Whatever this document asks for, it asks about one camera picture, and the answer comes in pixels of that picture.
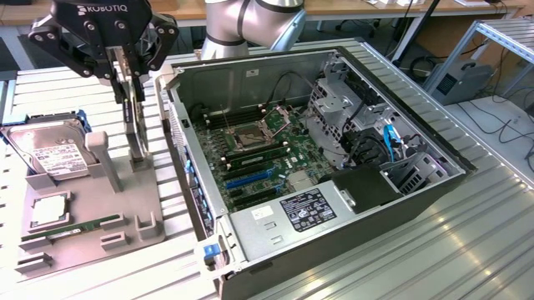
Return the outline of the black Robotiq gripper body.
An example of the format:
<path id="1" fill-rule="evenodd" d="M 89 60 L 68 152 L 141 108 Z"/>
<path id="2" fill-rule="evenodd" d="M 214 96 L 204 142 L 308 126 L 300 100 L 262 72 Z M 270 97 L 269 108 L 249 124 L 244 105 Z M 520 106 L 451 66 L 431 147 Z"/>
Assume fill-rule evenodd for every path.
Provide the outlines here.
<path id="1" fill-rule="evenodd" d="M 150 60 L 152 49 L 136 46 L 152 21 L 148 1 L 52 1 L 49 31 L 65 28 L 86 45 L 89 53 L 68 49 L 62 41 L 48 42 L 58 60 L 106 60 L 106 49 L 121 48 L 128 58 Z"/>

